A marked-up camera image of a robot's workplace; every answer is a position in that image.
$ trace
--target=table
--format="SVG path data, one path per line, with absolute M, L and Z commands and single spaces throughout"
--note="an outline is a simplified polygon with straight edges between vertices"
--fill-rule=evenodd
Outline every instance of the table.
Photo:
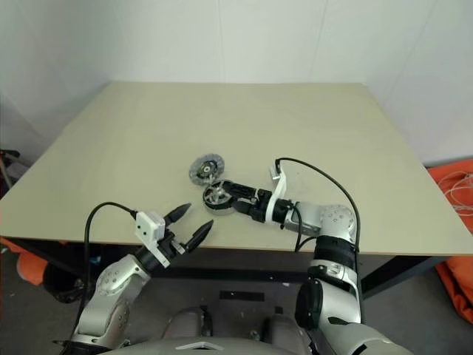
M 203 208 L 203 189 L 188 168 L 208 153 L 225 159 L 223 178 L 248 186 L 271 190 L 268 168 L 281 156 L 337 179 L 360 210 L 360 252 L 398 256 L 368 276 L 366 291 L 386 286 L 387 272 L 392 281 L 441 260 L 430 256 L 473 254 L 470 233 L 361 84 L 112 83 L 0 200 L 0 235 L 28 238 L 39 254 L 61 254 L 56 242 L 37 240 L 81 241 L 86 216 L 100 202 L 161 214 L 192 202 L 172 228 L 183 240 L 214 218 L 204 247 L 292 250 L 291 231 Z M 283 167 L 286 197 L 347 204 L 313 171 Z M 113 208 L 97 214 L 91 241 L 139 243 L 132 220 Z

